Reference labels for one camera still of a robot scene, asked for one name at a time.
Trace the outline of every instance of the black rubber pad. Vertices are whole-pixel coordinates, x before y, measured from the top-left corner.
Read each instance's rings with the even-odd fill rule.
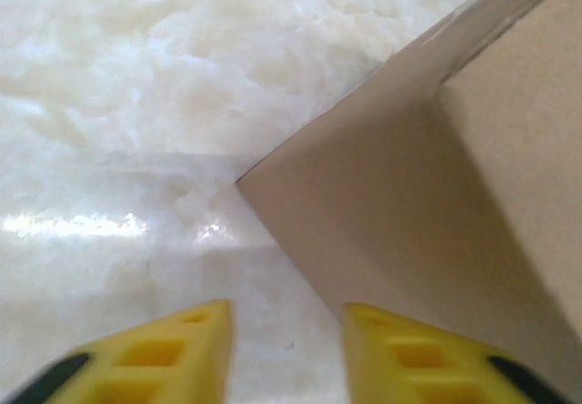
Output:
[[[43,404],[63,387],[89,360],[86,353],[75,354],[56,362],[27,384],[5,404]]]
[[[573,404],[560,397],[554,389],[525,366],[503,357],[490,357],[488,360],[531,402],[535,404]]]

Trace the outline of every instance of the glossy white floor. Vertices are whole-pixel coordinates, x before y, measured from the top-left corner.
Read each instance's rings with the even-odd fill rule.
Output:
[[[232,187],[465,0],[0,0],[0,398],[236,303],[229,402],[347,402],[336,321]]]

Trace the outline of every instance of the cardboard box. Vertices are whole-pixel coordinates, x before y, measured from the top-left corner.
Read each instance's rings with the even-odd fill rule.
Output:
[[[238,185],[337,314],[483,340],[582,399],[582,0],[472,0]]]

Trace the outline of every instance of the yellow plastic part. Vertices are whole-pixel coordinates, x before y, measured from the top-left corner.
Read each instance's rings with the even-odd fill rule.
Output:
[[[224,402],[232,345],[218,300],[77,348],[91,360],[46,404]]]
[[[365,304],[347,304],[352,404],[531,404],[487,361],[506,352]]]

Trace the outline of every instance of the white surface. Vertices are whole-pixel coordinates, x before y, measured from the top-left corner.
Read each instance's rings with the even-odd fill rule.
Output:
[[[236,302],[229,402],[346,402],[336,321],[232,183],[464,0],[0,0],[0,397]]]

